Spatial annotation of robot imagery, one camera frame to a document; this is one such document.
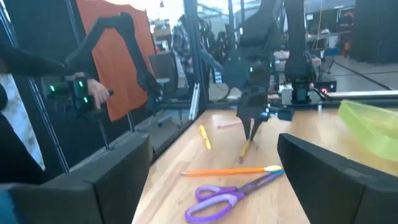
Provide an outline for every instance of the pencil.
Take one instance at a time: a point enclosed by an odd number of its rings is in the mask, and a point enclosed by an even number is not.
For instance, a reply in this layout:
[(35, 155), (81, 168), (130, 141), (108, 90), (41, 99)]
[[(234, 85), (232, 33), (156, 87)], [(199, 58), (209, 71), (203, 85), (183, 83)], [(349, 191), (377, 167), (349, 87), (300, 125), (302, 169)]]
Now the pencil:
[(199, 133), (202, 136), (203, 140), (205, 141), (206, 148), (210, 150), (211, 144), (210, 144), (209, 138), (207, 137), (205, 127), (203, 127), (203, 125), (199, 126)]
[(230, 124), (219, 125), (219, 126), (217, 126), (217, 129), (229, 128), (229, 127), (235, 126), (237, 124), (241, 124), (241, 123), (242, 123), (242, 121), (237, 121), (237, 122), (233, 122)]
[(205, 177), (212, 175), (233, 175), (233, 174), (254, 174), (263, 172), (273, 172), (281, 170), (281, 166), (273, 165), (267, 167), (238, 167), (232, 169), (203, 169), (203, 170), (187, 170), (181, 175), (187, 177)]
[(243, 147), (243, 151), (241, 152), (241, 155), (239, 156), (239, 163), (240, 163), (240, 164), (242, 164), (243, 159), (244, 159), (246, 153), (248, 152), (248, 150), (249, 150), (249, 148), (250, 148), (250, 143), (251, 143), (251, 141), (250, 141), (250, 140), (247, 140), (247, 141), (246, 141), (246, 144), (245, 144), (244, 147)]

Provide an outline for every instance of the scissor blade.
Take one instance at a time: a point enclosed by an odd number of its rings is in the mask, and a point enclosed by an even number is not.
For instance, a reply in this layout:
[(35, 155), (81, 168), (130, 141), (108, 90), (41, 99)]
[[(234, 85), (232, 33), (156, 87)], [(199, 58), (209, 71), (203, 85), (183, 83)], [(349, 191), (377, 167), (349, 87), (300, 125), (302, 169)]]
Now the scissor blade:
[(280, 177), (284, 173), (285, 173), (284, 170), (270, 172), (266, 175), (263, 175), (262, 177), (259, 177), (256, 180), (242, 186), (239, 190), (242, 191), (245, 195), (248, 195), (251, 192), (256, 191), (256, 190), (260, 189), (261, 187), (267, 185), (268, 183), (272, 182), (273, 180)]

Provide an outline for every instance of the plaid shirt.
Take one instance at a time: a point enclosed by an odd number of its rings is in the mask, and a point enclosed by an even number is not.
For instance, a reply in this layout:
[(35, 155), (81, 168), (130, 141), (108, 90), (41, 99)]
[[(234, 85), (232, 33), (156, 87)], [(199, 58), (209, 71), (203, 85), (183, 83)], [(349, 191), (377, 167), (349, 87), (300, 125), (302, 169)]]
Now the plaid shirt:
[[(200, 45), (203, 49), (206, 49), (205, 41), (201, 37)], [(181, 20), (178, 20), (172, 30), (172, 50), (176, 57), (181, 61), (182, 68), (185, 73), (193, 73), (193, 65), (188, 63), (192, 57), (191, 45), (189, 41), (188, 32), (185, 30)]]

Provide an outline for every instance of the orange pencil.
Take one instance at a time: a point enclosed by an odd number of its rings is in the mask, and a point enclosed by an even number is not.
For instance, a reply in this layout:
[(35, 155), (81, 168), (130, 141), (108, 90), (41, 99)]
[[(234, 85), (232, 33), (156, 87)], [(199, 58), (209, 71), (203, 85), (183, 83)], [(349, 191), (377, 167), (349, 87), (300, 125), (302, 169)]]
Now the orange pencil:
[(203, 170), (187, 170), (182, 172), (181, 175), (187, 177), (204, 177), (212, 175), (233, 175), (233, 174), (253, 174), (261, 172), (272, 172), (281, 170), (281, 166), (267, 166), (267, 167), (238, 167), (232, 169), (203, 169)]

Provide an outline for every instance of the yellow pencil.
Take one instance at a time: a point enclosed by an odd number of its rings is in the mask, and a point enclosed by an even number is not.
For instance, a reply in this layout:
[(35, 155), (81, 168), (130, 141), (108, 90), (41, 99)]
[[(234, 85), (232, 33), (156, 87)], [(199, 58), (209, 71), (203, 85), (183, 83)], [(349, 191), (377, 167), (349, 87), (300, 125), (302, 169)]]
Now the yellow pencil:
[(248, 150), (249, 150), (249, 148), (250, 148), (250, 143), (251, 143), (251, 141), (250, 141), (250, 140), (247, 140), (247, 141), (246, 141), (246, 144), (245, 144), (244, 147), (243, 147), (243, 150), (242, 150), (242, 152), (241, 152), (241, 155), (239, 156), (239, 163), (240, 163), (240, 164), (243, 162), (243, 159), (244, 159), (246, 153), (248, 152)]
[(199, 126), (199, 133), (202, 136), (203, 140), (205, 140), (206, 148), (210, 150), (211, 144), (210, 144), (209, 138), (207, 137), (205, 127), (203, 127), (203, 125)]

